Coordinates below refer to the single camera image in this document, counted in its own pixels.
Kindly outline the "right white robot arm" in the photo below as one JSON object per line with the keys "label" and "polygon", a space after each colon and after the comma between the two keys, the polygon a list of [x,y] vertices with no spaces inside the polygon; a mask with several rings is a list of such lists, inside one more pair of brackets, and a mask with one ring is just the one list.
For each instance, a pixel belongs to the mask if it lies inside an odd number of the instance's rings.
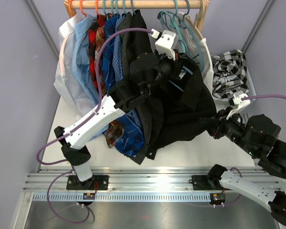
{"label": "right white robot arm", "polygon": [[239,114],[229,117],[228,113],[228,109],[221,110],[216,116],[199,121],[214,139],[227,137],[252,159],[257,159],[258,166],[277,180],[280,189],[258,186],[218,164],[206,175],[208,186],[238,192],[264,207],[277,222],[286,226],[286,142],[278,139],[280,126],[264,114],[254,115],[243,123]]}

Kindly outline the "teal plastic hanger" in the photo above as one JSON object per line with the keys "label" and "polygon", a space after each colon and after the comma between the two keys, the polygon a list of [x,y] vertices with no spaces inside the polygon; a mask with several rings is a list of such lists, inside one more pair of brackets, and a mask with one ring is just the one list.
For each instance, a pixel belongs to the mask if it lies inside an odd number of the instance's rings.
{"label": "teal plastic hanger", "polygon": [[160,11],[157,15],[157,19],[160,21],[160,24],[162,28],[167,28],[169,31],[174,31],[178,35],[178,42],[181,45],[182,52],[184,53],[183,56],[187,54],[187,45],[183,40],[183,37],[181,35],[181,32],[179,30],[179,26],[175,22],[175,17],[178,13],[178,3],[176,0],[174,0],[174,7],[175,7],[175,13],[170,11]]}

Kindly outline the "grey-blue plastic hanger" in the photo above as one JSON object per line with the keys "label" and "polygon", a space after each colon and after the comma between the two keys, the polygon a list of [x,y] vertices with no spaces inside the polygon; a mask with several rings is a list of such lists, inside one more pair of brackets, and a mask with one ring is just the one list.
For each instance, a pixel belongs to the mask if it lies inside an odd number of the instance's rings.
{"label": "grey-blue plastic hanger", "polygon": [[189,16],[190,13],[190,6],[189,3],[186,2],[186,9],[187,12],[181,14],[181,12],[177,13],[176,18],[178,18],[178,26],[183,37],[184,42],[187,45],[187,55],[196,62],[199,66],[200,71],[204,70],[204,59],[203,59],[203,52],[201,48],[200,41],[198,40],[196,34],[194,33],[193,29],[190,25],[185,21],[185,16]]}

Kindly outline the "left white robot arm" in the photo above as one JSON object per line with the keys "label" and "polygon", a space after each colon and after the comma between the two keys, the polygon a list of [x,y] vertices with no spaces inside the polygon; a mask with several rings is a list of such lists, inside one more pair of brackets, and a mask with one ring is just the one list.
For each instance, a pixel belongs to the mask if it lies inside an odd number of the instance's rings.
{"label": "left white robot arm", "polygon": [[72,185],[83,190],[96,187],[86,143],[110,122],[144,104],[153,89],[169,78],[177,79],[181,69],[182,58],[177,53],[173,57],[158,52],[143,53],[130,64],[130,77],[116,83],[82,119],[72,126],[55,128],[62,153],[75,171],[70,180]]}

